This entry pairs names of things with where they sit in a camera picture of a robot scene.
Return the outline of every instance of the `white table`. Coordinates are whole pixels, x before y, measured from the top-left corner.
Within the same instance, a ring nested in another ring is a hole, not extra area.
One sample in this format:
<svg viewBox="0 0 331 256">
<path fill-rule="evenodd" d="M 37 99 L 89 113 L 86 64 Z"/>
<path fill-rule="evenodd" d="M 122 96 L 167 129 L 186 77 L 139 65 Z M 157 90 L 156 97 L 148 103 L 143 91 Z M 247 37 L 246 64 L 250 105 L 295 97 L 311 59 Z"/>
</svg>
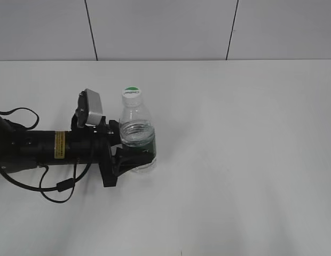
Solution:
<svg viewBox="0 0 331 256">
<path fill-rule="evenodd" d="M 154 172 L 103 188 L 93 166 L 64 205 L 0 176 L 0 255 L 331 255 L 331 60 L 0 62 L 0 110 L 69 130 L 84 88 L 118 119 L 132 85 L 154 117 Z"/>
</svg>

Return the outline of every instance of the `white bottle cap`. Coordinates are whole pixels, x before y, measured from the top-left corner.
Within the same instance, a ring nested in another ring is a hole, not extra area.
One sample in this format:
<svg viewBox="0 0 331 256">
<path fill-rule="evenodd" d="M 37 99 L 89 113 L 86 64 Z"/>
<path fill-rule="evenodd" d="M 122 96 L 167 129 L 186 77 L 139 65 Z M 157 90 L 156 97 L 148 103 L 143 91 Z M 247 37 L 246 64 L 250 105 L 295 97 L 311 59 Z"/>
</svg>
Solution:
<svg viewBox="0 0 331 256">
<path fill-rule="evenodd" d="M 123 90 L 122 98 L 125 106 L 138 106 L 142 103 L 142 91 L 137 87 L 128 87 Z"/>
</svg>

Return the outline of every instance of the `black cable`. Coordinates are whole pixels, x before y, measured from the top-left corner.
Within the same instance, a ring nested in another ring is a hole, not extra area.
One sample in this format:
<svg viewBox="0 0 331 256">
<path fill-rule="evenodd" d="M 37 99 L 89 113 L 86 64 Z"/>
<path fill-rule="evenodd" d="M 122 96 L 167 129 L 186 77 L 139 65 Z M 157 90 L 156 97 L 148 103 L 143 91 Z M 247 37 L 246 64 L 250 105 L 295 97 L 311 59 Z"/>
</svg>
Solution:
<svg viewBox="0 0 331 256">
<path fill-rule="evenodd" d="M 40 189 L 42 189 L 41 185 L 42 185 L 43 178 L 46 176 L 46 174 L 47 174 L 48 171 L 49 171 L 49 167 L 48 167 L 47 165 L 41 165 L 41 167 L 44 167 L 46 170 L 45 170 L 44 173 L 42 174 L 41 179 L 40 179 L 40 182 L 39 182 L 39 184 L 38 184 L 38 187 L 39 187 Z M 74 164 L 73 180 L 75 180 L 75 178 L 76 178 L 76 163 Z M 40 193 L 41 193 L 41 195 L 42 195 L 44 198 L 46 198 L 48 201 L 53 202 L 53 203 L 57 203 L 57 204 L 62 204 L 62 203 L 67 202 L 68 200 L 70 200 L 70 198 L 71 198 L 72 195 L 73 195 L 74 188 L 75 188 L 75 182 L 73 182 L 72 191 L 70 192 L 69 196 L 68 196 L 65 200 L 55 200 L 55 199 L 53 199 L 53 198 L 50 198 L 50 197 L 47 196 L 43 191 L 40 191 Z"/>
<path fill-rule="evenodd" d="M 34 129 L 38 125 L 38 123 L 40 121 L 40 117 L 38 116 L 38 114 L 35 111 L 31 110 L 30 108 L 23 108 L 22 107 L 22 108 L 15 108 L 13 110 L 6 111 L 6 112 L 0 111 L 0 115 L 2 115 L 2 116 L 8 116 L 8 115 L 11 115 L 12 113 L 14 113 L 17 110 L 20 110 L 20 109 L 28 110 L 28 111 L 34 113 L 35 116 L 36 116 L 36 122 L 32 126 L 30 126 L 30 127 L 25 127 L 23 125 L 20 125 L 20 126 L 22 126 L 25 130 L 32 130 L 32 129 Z"/>
<path fill-rule="evenodd" d="M 56 191 L 58 190 L 57 187 L 51 187 L 51 188 L 37 188 L 37 187 L 32 187 L 32 186 L 29 186 L 29 185 L 26 185 L 26 184 L 23 184 L 19 181 L 16 181 L 14 180 L 12 177 L 10 177 L 3 169 L 2 167 L 0 166 L 0 174 L 10 183 L 20 187 L 20 188 L 24 188 L 24 189 L 27 189 L 27 190 L 31 190 L 31 191 L 37 191 L 37 192 L 40 192 L 40 191 L 43 191 L 43 192 L 50 192 L 50 191 Z"/>
</svg>

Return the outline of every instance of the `plastic bottle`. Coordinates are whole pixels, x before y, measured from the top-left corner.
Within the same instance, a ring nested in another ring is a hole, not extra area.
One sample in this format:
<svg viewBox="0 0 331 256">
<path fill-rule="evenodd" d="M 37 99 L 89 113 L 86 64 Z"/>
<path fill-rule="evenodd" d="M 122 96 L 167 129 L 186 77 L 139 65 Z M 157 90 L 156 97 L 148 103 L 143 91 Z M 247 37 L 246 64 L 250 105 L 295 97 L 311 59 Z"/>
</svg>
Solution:
<svg viewBox="0 0 331 256">
<path fill-rule="evenodd" d="M 149 110 L 143 104 L 142 91 L 129 87 L 122 92 L 124 109 L 119 120 L 123 148 L 134 151 L 148 151 L 154 154 L 150 164 L 139 166 L 132 171 L 148 172 L 156 164 L 155 128 Z"/>
</svg>

